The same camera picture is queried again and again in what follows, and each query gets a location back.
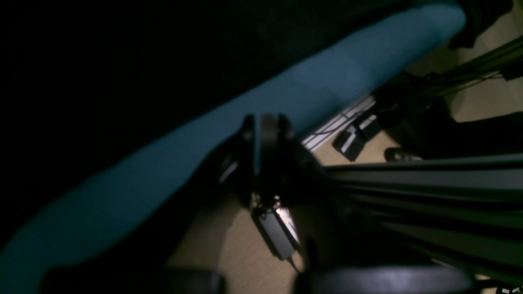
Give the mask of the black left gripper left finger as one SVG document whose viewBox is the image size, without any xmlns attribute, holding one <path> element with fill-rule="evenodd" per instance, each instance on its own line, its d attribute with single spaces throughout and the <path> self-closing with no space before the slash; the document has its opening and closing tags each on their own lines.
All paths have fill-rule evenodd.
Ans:
<svg viewBox="0 0 523 294">
<path fill-rule="evenodd" d="M 250 205 L 254 181 L 255 118 L 247 115 L 234 134 L 215 147 L 198 168 L 198 184 L 213 196 L 233 194 Z"/>
</svg>

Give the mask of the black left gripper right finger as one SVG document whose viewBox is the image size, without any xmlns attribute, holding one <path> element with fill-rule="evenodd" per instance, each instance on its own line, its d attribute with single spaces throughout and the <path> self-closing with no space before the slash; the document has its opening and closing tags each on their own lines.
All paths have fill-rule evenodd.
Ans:
<svg viewBox="0 0 523 294">
<path fill-rule="evenodd" d="M 276 197 L 292 205 L 305 202 L 323 189 L 325 169 L 296 136 L 283 114 L 261 116 L 261 202 L 272 205 Z"/>
</svg>

